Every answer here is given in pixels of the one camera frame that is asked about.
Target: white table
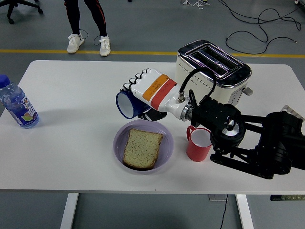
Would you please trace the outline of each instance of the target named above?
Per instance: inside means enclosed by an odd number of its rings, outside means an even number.
[[[186,128],[171,114],[160,123],[174,138],[168,163],[149,175],[124,168],[112,142],[130,120],[118,111],[115,96],[129,78],[145,68],[174,78],[175,63],[34,61],[20,82],[40,115],[22,129],[5,110],[0,118],[0,189],[99,193],[305,194],[305,171],[262,179],[185,154]],[[305,116],[305,91],[292,69],[279,64],[250,64],[248,86],[237,108],[266,116],[287,104]],[[248,132],[240,147],[254,148],[258,134]]]

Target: shoe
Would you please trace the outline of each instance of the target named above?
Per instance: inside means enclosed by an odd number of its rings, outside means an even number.
[[[78,48],[85,42],[81,33],[79,35],[72,33],[68,38],[70,40],[67,48],[68,53],[76,53]]]
[[[101,49],[100,55],[101,56],[108,56],[110,53],[110,40],[108,36],[101,37],[100,39]]]

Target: table leg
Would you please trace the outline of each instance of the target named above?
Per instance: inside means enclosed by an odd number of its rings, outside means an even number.
[[[254,229],[246,195],[237,194],[236,201],[243,229]]]
[[[74,213],[77,205],[77,199],[78,199],[78,193],[68,194],[65,211],[62,216],[61,229],[72,228]]]

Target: plastic water bottle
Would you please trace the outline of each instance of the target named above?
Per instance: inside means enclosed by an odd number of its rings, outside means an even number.
[[[38,123],[39,116],[29,99],[7,75],[0,75],[0,101],[19,126],[31,128]]]

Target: gray floor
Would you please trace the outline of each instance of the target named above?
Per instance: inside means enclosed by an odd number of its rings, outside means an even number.
[[[99,46],[93,44],[98,35],[97,27],[84,2],[79,2],[81,29],[89,35],[80,51],[98,51]],[[38,4],[43,9],[42,15],[38,14],[37,9],[20,5],[13,11],[13,25],[6,18],[8,7],[1,7],[0,73],[7,74],[12,81],[18,83],[34,60],[175,62],[176,55],[171,53],[198,39],[208,40],[229,53],[237,53],[225,45],[225,40],[238,30],[250,31],[265,39],[257,25],[238,21],[217,0],[208,2],[211,5],[200,10],[198,7],[181,6],[179,0],[100,0],[112,51],[130,51],[129,54],[113,53],[106,58],[99,54],[70,55],[65,52],[71,29],[63,0],[40,0]],[[238,13],[251,17],[258,17],[267,8],[276,8],[281,16],[297,9],[293,0],[226,2]],[[304,8],[290,16],[304,26]],[[262,15],[264,20],[276,17],[276,13],[271,11]],[[241,56],[239,59],[247,63],[287,64],[305,88],[304,28],[298,31],[292,22],[281,20],[263,24],[262,27],[266,29],[269,39],[287,36],[298,42],[278,39],[270,44],[265,53],[275,56]],[[236,34],[229,42],[233,48],[243,52],[262,52],[265,48],[265,44],[244,34]],[[150,53],[137,55],[134,52]],[[156,55],[154,52],[168,53]],[[65,193],[2,191],[0,228],[59,228],[66,197]],[[305,211],[305,202],[271,202],[269,198],[248,196],[255,229],[304,228],[302,213]],[[81,194],[73,228],[219,228],[223,210],[223,202],[210,202],[207,195]],[[241,228],[234,196],[229,198],[223,228]]]

